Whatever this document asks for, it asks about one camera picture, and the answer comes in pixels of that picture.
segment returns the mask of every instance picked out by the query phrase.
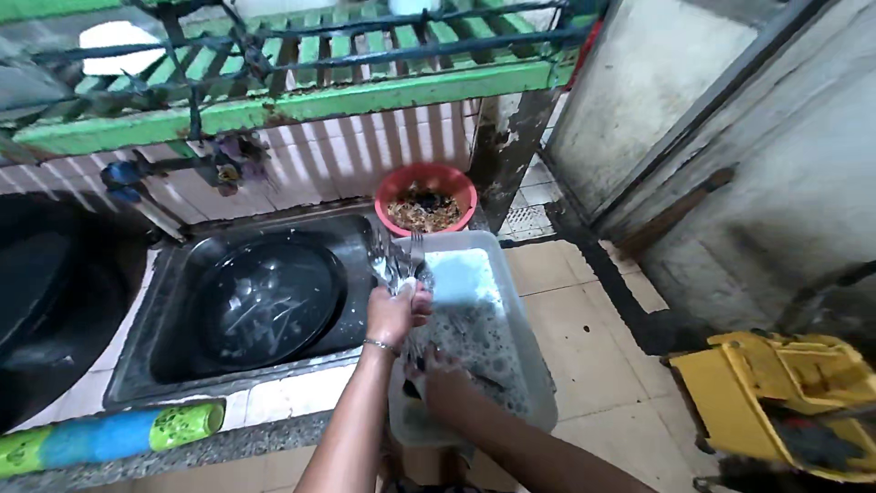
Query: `silver bracelet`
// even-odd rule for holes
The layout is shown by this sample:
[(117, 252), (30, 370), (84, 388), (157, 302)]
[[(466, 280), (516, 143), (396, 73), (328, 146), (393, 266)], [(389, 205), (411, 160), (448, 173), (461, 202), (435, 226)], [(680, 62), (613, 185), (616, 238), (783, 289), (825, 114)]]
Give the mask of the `silver bracelet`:
[(398, 349), (396, 349), (395, 347), (392, 347), (392, 346), (386, 344), (385, 342), (380, 342), (379, 340), (365, 339), (362, 342), (368, 343), (368, 344), (373, 344), (374, 346), (377, 346), (381, 349), (389, 349), (390, 351), (392, 351), (393, 354), (396, 355), (396, 357), (398, 357), (401, 354), (401, 352)]

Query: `red plastic bowl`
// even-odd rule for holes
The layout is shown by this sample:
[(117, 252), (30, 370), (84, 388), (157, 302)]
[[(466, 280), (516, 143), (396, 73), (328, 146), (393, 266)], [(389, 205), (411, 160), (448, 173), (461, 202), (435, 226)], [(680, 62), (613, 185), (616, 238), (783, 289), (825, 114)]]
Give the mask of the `red plastic bowl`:
[(475, 205), (477, 205), (477, 192), (469, 177), (450, 166), (420, 163), (398, 168), (380, 182), (374, 200), (374, 209), (377, 210), (380, 222), (389, 228), (389, 231), (398, 236), (411, 236), (411, 232), (398, 227), (389, 219), (386, 208), (388, 204), (397, 200), (401, 192), (407, 190), (414, 181), (419, 182), (421, 186), (453, 196), (456, 199), (459, 211), (463, 216), (459, 221), (442, 231), (459, 231), (469, 223), (471, 216), (475, 213)]

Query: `black plate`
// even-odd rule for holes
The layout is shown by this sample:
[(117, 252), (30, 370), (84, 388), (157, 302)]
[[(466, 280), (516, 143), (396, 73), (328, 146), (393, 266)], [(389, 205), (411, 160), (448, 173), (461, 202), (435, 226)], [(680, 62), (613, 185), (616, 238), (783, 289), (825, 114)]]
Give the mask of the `black plate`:
[(326, 328), (342, 299), (341, 262), (327, 248), (264, 237), (217, 262), (194, 295), (192, 326), (226, 368), (270, 366)]

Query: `sink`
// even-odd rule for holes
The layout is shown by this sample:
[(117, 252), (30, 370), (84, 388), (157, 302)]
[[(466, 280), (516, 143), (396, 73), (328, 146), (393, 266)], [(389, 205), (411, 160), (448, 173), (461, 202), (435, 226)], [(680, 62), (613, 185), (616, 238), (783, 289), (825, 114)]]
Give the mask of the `sink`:
[[(361, 353), (365, 308), (376, 285), (368, 269), (370, 206), (354, 206), (269, 221), (243, 220), (200, 233), (184, 246), (159, 252), (155, 273), (104, 396), (108, 410), (191, 396), (223, 397), (259, 382), (350, 364)], [(328, 326), (286, 360), (246, 371), (228, 370), (202, 350), (201, 327), (188, 307), (202, 277), (229, 252), (279, 232), (305, 236), (340, 261), (346, 293)]]

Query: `fork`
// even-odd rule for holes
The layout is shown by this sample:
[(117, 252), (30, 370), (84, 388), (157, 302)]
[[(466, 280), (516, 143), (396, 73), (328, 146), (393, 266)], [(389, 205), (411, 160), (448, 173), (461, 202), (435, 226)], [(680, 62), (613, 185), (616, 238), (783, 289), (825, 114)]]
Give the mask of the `fork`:
[(408, 271), (408, 277), (417, 275), (417, 268), (423, 263), (426, 253), (423, 251), (423, 233), (411, 232), (411, 266)]

